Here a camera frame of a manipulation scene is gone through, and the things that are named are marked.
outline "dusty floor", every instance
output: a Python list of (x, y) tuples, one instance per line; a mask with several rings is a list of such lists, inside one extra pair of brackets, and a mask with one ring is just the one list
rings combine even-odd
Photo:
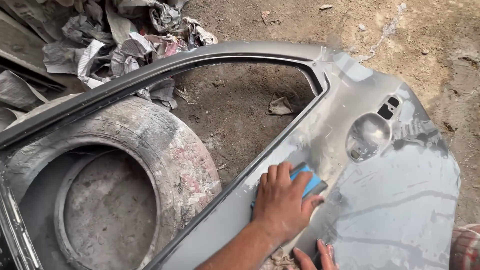
[[(325, 44), (368, 55), (383, 26), (397, 15), (401, 0), (191, 0), (183, 14), (199, 19), (219, 41), (282, 40)], [(363, 64), (393, 74), (417, 94), (442, 130), (462, 171), (456, 223), (480, 223), (480, 1), (410, 1), (397, 30)], [(324, 4), (333, 8), (319, 10)], [(262, 11), (270, 11), (266, 24)], [(365, 26), (361, 31), (359, 24)], [(180, 101), (173, 113), (205, 142), (223, 184), (229, 183), (294, 116), (264, 110), (283, 87), (308, 101), (300, 73), (275, 74), (270, 66), (217, 66), (183, 74), (197, 104)], [(215, 87), (214, 80), (225, 86)]]

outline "old tire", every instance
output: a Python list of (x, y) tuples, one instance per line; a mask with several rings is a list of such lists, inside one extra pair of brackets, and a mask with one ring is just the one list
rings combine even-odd
[[(11, 126), (72, 96), (37, 107)], [(127, 152), (140, 163), (152, 182), (156, 227), (139, 269), (220, 192), (215, 164), (198, 136), (170, 112), (130, 96), (12, 155), (5, 176), (10, 180), (15, 198), (22, 200), (31, 182), (50, 161), (85, 145), (108, 145)]]

